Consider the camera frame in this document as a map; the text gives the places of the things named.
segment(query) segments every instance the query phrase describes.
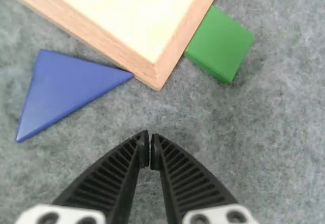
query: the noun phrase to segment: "wooden block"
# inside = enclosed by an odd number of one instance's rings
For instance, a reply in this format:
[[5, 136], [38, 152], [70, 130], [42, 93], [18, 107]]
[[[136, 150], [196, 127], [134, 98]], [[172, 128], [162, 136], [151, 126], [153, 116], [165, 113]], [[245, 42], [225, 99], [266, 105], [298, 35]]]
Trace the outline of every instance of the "wooden block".
[[214, 0], [21, 0], [160, 90]]

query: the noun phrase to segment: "triangle block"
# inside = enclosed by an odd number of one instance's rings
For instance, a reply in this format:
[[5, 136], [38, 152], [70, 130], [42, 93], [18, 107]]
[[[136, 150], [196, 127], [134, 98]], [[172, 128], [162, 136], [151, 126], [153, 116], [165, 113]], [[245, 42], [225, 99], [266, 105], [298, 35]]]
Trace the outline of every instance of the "triangle block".
[[92, 164], [53, 204], [98, 210], [107, 224], [127, 224], [139, 170], [147, 166], [149, 136], [142, 131]]
[[168, 223], [183, 223], [192, 210], [237, 203], [206, 167], [159, 134], [151, 138], [150, 168], [160, 171]]
[[16, 141], [34, 136], [132, 77], [120, 69], [41, 50]]

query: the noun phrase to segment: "screw hole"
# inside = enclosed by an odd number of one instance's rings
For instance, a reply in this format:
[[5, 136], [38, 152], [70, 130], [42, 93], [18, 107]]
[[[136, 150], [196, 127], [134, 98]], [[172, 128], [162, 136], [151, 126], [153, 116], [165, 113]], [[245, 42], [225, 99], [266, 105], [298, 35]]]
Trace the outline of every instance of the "screw hole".
[[246, 223], [246, 217], [239, 211], [231, 211], [227, 214], [230, 223]]
[[96, 224], [96, 220], [92, 217], [86, 217], [78, 221], [77, 224]]
[[59, 215], [55, 212], [50, 212], [43, 215], [37, 224], [56, 224], [57, 220], [59, 219]]
[[190, 224], [210, 224], [210, 222], [204, 215], [195, 215], [191, 218]]

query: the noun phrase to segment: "green square block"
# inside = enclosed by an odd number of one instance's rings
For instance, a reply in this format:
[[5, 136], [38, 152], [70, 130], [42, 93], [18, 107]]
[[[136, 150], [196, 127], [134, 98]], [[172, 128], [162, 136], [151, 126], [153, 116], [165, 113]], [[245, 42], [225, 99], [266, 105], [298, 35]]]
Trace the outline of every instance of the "green square block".
[[222, 82], [230, 83], [253, 40], [252, 33], [211, 6], [184, 55]]

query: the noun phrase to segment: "light wood panel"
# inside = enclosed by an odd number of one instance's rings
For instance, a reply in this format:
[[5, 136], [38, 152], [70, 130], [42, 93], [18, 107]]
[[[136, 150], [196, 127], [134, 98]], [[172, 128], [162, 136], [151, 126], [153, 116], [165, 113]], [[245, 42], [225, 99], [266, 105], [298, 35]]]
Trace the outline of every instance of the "light wood panel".
[[214, 0], [21, 0], [160, 90]]

